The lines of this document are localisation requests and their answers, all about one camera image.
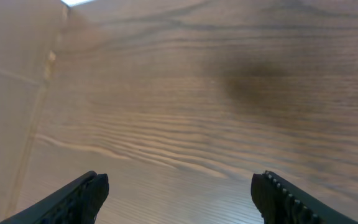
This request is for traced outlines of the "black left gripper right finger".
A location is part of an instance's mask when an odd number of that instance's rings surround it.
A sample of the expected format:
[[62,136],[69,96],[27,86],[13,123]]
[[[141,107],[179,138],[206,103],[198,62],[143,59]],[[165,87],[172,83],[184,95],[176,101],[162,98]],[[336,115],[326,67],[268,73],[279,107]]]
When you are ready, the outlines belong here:
[[358,224],[272,171],[254,174],[250,193],[266,224]]

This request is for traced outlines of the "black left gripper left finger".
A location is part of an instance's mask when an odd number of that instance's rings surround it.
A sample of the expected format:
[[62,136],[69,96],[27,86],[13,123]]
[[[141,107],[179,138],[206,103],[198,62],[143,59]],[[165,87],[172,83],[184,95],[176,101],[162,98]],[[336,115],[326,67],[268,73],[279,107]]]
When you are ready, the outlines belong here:
[[108,195],[108,175],[89,171],[0,224],[94,224]]

